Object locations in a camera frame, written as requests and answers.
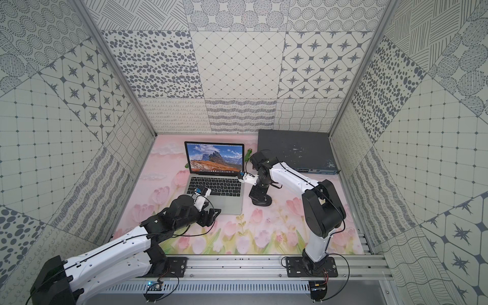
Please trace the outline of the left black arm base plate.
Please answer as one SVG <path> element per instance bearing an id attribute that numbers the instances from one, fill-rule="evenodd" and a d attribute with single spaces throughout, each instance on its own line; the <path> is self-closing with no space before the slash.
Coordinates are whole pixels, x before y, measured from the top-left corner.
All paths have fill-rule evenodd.
<path id="1" fill-rule="evenodd" d="M 150 272 L 152 277 L 169 277 L 170 275 L 175 275 L 182 278 L 185 275 L 187 265 L 187 257 L 167 257 L 154 264 Z"/>

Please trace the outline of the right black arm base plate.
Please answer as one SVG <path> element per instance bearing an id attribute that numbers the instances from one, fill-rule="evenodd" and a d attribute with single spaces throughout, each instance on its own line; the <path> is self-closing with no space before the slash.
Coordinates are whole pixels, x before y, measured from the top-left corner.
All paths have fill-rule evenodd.
<path id="1" fill-rule="evenodd" d="M 333 257 L 328 256 L 314 263 L 305 257 L 284 257 L 284 266 L 289 278 L 337 278 L 338 270 Z"/>

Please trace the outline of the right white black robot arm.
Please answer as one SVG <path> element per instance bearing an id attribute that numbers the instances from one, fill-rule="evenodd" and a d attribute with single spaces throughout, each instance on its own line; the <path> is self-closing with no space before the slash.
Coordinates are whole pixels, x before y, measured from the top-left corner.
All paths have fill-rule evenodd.
<path id="1" fill-rule="evenodd" d="M 304 219 L 312 232 L 302 252 L 302 263 L 308 273 L 323 267 L 329 257 L 331 239 L 346 229 L 347 214 L 334 184 L 327 179 L 318 181 L 306 177 L 278 158 L 267 158 L 262 152 L 252 154 L 250 162 L 257 174 L 243 174 L 242 182 L 252 185 L 249 197 L 254 205 L 271 205 L 268 195 L 271 186 L 285 187 L 301 196 Z"/>

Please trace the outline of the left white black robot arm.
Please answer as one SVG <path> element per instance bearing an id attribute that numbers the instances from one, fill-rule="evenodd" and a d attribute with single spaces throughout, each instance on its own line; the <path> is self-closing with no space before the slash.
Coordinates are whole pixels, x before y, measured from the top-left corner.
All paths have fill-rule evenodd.
<path id="1" fill-rule="evenodd" d="M 204 196 L 180 195 L 169 207 L 135 229 L 84 254 L 44 263 L 29 292 L 30 304 L 84 304 L 106 289 L 146 275 L 169 270 L 160 243 L 192 224 L 212 227 L 221 209 Z"/>

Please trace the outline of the black wireless mouse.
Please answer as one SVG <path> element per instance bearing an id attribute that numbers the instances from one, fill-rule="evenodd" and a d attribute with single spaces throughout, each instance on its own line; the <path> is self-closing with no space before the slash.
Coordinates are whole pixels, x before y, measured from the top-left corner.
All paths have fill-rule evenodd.
<path id="1" fill-rule="evenodd" d="M 268 190 L 251 190 L 249 197 L 252 204 L 258 207 L 269 207 L 272 204 L 272 198 L 268 195 Z"/>

